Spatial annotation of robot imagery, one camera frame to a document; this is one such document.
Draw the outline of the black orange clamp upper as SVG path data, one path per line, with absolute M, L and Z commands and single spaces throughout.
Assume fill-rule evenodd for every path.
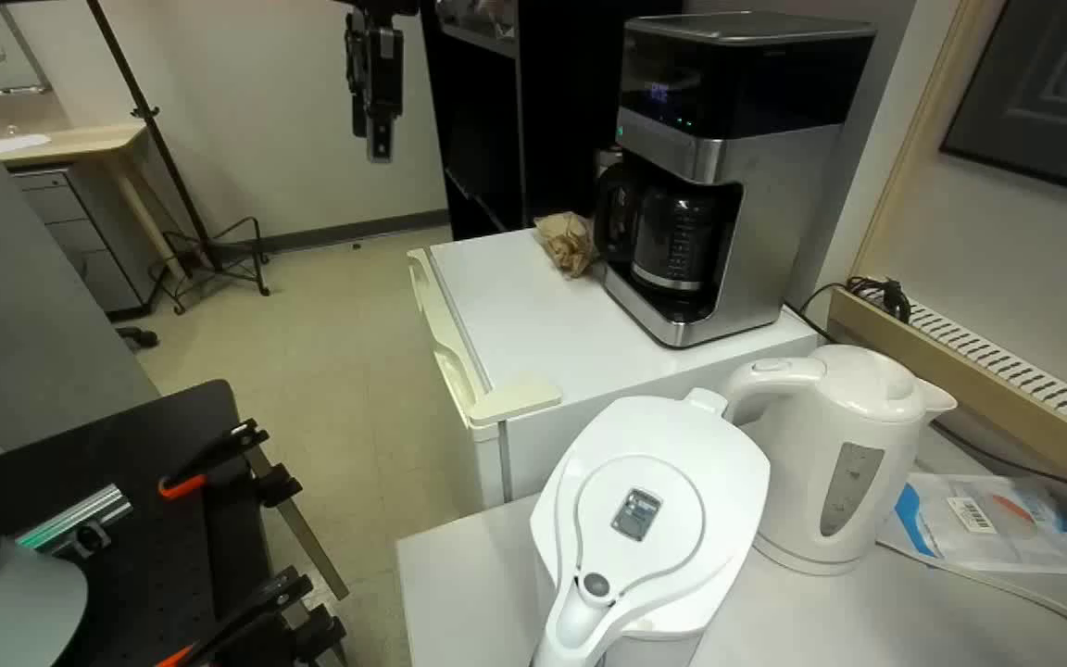
M 286 462 L 270 462 L 263 457 L 263 446 L 270 433 L 254 421 L 234 421 L 224 433 L 206 439 L 198 452 L 191 452 L 184 462 L 179 462 L 171 474 L 154 483 L 154 491 L 164 500 L 184 500 L 191 491 L 206 490 L 206 474 L 224 465 L 224 462 L 244 462 L 250 495 L 263 507 L 277 507 L 300 491 L 300 483 L 287 474 Z

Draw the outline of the crumpled brown paper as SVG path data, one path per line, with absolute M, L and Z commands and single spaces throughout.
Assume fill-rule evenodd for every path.
M 534 236 L 565 278 L 581 278 L 597 263 L 594 223 L 575 212 L 539 213 Z

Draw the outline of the white electric kettle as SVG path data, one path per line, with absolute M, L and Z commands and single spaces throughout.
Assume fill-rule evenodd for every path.
M 752 360 L 722 395 L 727 417 L 769 458 L 757 549 L 805 575 L 849 575 L 874 549 L 918 436 L 954 409 L 941 386 L 859 346 Z

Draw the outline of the blue and white leaflet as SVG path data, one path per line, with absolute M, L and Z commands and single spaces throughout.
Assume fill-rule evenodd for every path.
M 1067 515 L 1000 474 L 912 474 L 881 544 L 943 569 L 1067 575 Z

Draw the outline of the black orange clamp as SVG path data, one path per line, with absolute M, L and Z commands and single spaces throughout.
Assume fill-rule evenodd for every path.
M 296 568 L 270 575 L 254 594 L 248 594 L 234 612 L 224 612 L 198 641 L 180 646 L 179 652 L 164 657 L 154 667 L 206 667 L 221 647 L 237 646 L 239 637 L 282 623 L 292 604 L 312 594 L 312 578 Z M 313 667 L 321 652 L 345 657 L 345 623 L 327 612 L 312 607 L 300 627 L 286 630 L 286 657 Z
M 286 462 L 270 462 L 263 457 L 263 446 L 270 433 L 254 421 L 234 421 L 224 433 L 206 439 L 198 452 L 191 452 L 184 462 L 179 462 L 171 474 L 154 483 L 154 491 L 164 500 L 184 500 L 191 491 L 206 490 L 206 474 L 224 465 L 224 462 L 244 462 L 250 495 L 263 507 L 277 507 L 300 491 L 300 483 L 287 474 Z

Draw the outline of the black hanging device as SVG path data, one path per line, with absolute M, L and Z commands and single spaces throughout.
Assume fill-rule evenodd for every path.
M 403 112 L 403 33 L 397 13 L 414 13 L 423 0 L 340 0 L 345 13 L 345 84 L 351 97 L 351 133 L 370 160 L 392 157 L 392 122 Z

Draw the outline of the black tall cabinet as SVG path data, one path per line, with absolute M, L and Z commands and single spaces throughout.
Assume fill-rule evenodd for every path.
M 682 0 L 423 0 L 453 236 L 594 212 L 613 145 L 623 21 Z

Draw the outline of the grey filing cabinet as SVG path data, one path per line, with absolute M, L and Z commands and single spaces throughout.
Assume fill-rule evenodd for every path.
M 159 258 L 108 173 L 28 166 L 16 169 L 16 184 L 109 318 L 133 318 L 151 309 Z

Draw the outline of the glass coffee carafe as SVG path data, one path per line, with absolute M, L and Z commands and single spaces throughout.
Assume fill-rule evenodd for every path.
M 642 291 L 682 299 L 711 284 L 733 194 L 687 184 L 637 157 L 597 181 L 597 248 Z

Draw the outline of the white mini fridge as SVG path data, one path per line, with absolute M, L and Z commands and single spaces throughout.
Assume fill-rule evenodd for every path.
M 664 347 L 594 278 L 558 273 L 528 228 L 414 248 L 407 278 L 455 411 L 469 511 L 537 491 L 613 395 L 717 388 L 749 360 L 817 346 L 780 309 L 761 331 Z

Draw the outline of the black and steel coffee maker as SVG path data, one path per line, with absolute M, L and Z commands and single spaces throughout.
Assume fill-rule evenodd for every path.
M 637 13 L 623 27 L 613 145 L 687 184 L 733 194 L 700 296 L 607 296 L 658 346 L 694 347 L 769 327 L 831 181 L 874 28 L 785 10 Z

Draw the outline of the dark framed window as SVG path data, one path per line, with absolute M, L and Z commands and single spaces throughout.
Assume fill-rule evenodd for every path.
M 1005 0 L 941 149 L 1067 184 L 1067 0 Z

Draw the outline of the white water filter pitcher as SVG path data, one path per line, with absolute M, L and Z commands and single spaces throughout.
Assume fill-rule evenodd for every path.
M 544 569 L 528 667 L 687 667 L 765 490 L 769 458 L 717 394 L 611 401 L 528 511 Z

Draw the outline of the black orange clamp lower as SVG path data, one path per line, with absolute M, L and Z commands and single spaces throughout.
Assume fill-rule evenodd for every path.
M 234 612 L 224 612 L 198 641 L 180 646 L 179 652 L 164 657 L 154 667 L 206 667 L 221 647 L 237 646 L 239 637 L 282 623 L 292 604 L 312 594 L 312 578 L 296 568 L 270 575 L 254 594 L 248 594 Z M 286 657 L 313 667 L 321 652 L 345 657 L 345 623 L 327 612 L 312 607 L 300 627 L 286 630 Z

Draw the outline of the black robot table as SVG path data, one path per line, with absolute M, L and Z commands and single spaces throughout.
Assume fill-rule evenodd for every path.
M 0 457 L 3 549 L 22 549 L 24 531 L 98 490 L 128 505 L 98 551 L 75 564 L 88 578 L 88 612 L 55 667 L 154 667 L 270 575 L 259 515 L 234 490 L 237 462 L 206 491 L 154 491 L 234 421 L 234 388 L 202 383 Z

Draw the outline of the black tripod stand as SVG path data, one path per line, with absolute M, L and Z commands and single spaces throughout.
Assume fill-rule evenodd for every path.
M 270 263 L 263 248 L 263 223 L 254 213 L 244 213 L 221 228 L 209 228 L 187 194 L 187 181 L 164 137 L 159 112 L 149 102 L 142 79 L 128 68 L 128 55 L 103 10 L 103 0 L 85 0 L 88 17 L 125 84 L 125 97 L 133 102 L 133 120 L 143 124 L 154 160 L 171 181 L 175 204 L 171 204 L 171 226 L 164 228 L 164 242 L 171 248 L 171 258 L 180 267 L 179 284 L 167 291 L 179 313 L 184 313 L 191 302 L 209 296 L 221 284 L 248 284 L 259 296 L 270 291 L 263 267 Z

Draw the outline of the wooden desk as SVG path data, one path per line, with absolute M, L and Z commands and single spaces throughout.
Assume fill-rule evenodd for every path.
M 187 270 L 180 267 L 164 232 L 159 197 L 133 160 L 143 133 L 149 124 L 135 120 L 109 124 L 3 133 L 0 162 L 3 166 L 98 162 L 117 184 L 121 200 L 133 207 L 159 263 L 171 270 L 175 283 L 187 283 Z

